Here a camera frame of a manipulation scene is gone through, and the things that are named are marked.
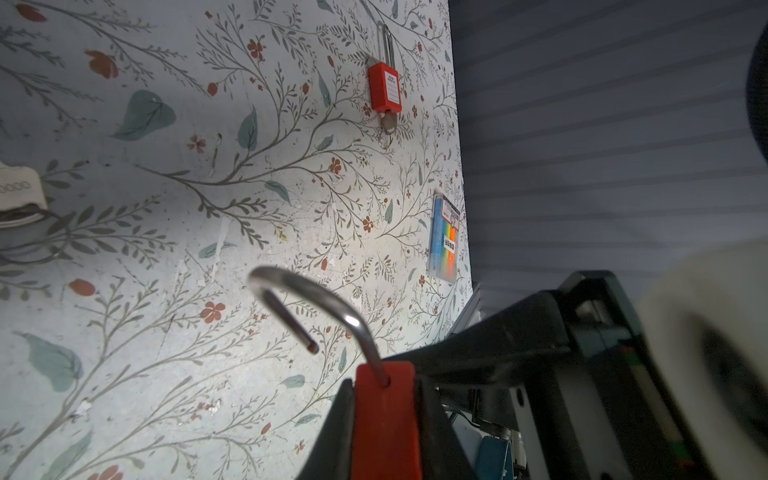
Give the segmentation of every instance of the white sticker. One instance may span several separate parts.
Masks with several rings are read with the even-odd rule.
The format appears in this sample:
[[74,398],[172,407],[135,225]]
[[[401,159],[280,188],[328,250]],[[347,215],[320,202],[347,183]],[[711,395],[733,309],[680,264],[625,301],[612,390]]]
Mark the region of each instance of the white sticker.
[[445,221],[451,224],[451,227],[454,227],[456,230],[458,230],[458,210],[455,209],[453,205],[448,202],[445,197],[442,199],[442,217],[445,218]]
[[[30,167],[9,167],[0,163],[0,210],[8,212],[34,204],[48,209],[38,172]],[[28,215],[14,220],[0,221],[0,228],[18,227],[40,220],[41,214]]]
[[386,99],[400,105],[400,87],[397,77],[385,71],[384,79],[386,80]]
[[447,251],[456,254],[456,242],[445,235],[442,237],[442,245]]

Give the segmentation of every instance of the red padlock body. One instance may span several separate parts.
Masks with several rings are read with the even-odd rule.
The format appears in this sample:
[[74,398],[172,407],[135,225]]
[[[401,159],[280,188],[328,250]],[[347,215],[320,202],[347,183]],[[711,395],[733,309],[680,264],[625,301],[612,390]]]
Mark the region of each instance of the red padlock body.
[[368,81],[371,84],[371,107],[379,113],[400,113],[400,76],[397,70],[383,61],[368,69]]
[[410,362],[384,362],[382,388],[368,364],[357,367],[352,480],[422,480],[419,420]]

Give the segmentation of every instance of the red padlock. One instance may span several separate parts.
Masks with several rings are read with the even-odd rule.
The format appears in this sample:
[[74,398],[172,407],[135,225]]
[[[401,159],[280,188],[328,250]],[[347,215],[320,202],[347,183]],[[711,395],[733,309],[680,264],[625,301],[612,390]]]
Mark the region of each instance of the red padlock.
[[395,49],[392,46],[392,34],[386,25],[384,30],[384,55],[386,61],[380,61],[368,69],[368,81],[371,85],[371,105],[379,113],[400,113],[400,76],[395,66]]

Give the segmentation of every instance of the blue object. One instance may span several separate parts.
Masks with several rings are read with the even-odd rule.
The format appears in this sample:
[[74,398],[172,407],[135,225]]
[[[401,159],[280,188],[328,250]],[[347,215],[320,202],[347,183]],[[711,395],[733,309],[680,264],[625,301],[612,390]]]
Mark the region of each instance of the blue object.
[[478,480],[512,480],[515,457],[508,440],[483,437],[475,461]]

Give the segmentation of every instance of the floral tablecloth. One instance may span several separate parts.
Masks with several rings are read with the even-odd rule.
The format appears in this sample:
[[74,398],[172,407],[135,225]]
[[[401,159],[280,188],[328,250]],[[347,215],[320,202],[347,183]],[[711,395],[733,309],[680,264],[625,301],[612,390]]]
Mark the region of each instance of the floral tablecloth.
[[[383,356],[445,335],[472,289],[444,0],[0,9],[0,161],[36,169],[61,217],[0,235],[60,252],[0,265],[3,478],[295,475],[361,355],[287,297],[320,352],[299,346],[245,287],[260,264],[349,299]],[[462,212],[453,285],[425,274],[436,191]]]

